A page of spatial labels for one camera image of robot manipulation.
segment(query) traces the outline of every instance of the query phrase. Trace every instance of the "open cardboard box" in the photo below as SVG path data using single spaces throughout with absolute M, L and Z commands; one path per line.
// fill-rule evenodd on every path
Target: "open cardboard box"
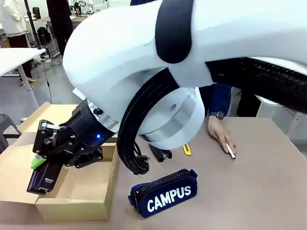
M 59 125 L 75 105 L 43 104 L 22 125 L 23 134 L 0 155 L 0 202 L 35 204 L 45 220 L 108 219 L 118 173 L 115 142 L 102 145 L 103 161 L 81 169 L 62 169 L 54 189 L 46 195 L 27 193 L 33 170 L 33 142 L 41 119 Z

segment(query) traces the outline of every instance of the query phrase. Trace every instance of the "black smartwatch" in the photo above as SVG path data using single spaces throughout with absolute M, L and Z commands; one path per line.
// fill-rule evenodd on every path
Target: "black smartwatch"
M 225 116 L 223 111 L 217 111 L 217 112 L 211 112 L 209 113 L 209 116 L 216 116 L 217 119 L 222 120 Z

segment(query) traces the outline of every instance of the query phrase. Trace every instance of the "pencil case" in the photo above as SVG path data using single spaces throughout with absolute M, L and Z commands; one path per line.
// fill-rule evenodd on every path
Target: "pencil case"
M 197 174 L 182 169 L 158 180 L 137 184 L 131 188 L 128 199 L 147 218 L 197 194 Z

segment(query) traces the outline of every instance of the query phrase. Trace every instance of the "black pole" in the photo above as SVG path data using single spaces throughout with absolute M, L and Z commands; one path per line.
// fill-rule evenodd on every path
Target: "black pole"
M 28 15 L 29 20 L 30 20 L 31 29 L 33 31 L 33 36 L 34 36 L 34 40 L 36 42 L 37 48 L 41 49 L 41 46 L 40 46 L 40 43 L 39 43 L 39 40 L 38 40 L 38 37 L 37 37 L 37 33 L 36 33 L 36 30 L 35 30 L 35 27 L 34 27 L 34 24 L 33 24 L 32 14 L 31 14 L 30 9 L 29 9 L 28 1 L 24 0 L 24 4 L 25 4 L 25 7 L 27 9 L 27 15 Z

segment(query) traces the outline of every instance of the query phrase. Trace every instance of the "human hand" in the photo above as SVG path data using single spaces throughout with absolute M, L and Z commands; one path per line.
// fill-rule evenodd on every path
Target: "human hand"
M 211 137 L 220 143 L 225 153 L 229 153 L 226 145 L 227 143 L 232 152 L 236 154 L 236 144 L 230 138 L 227 130 L 222 125 L 221 120 L 219 120 L 216 116 L 209 117 L 208 132 Z

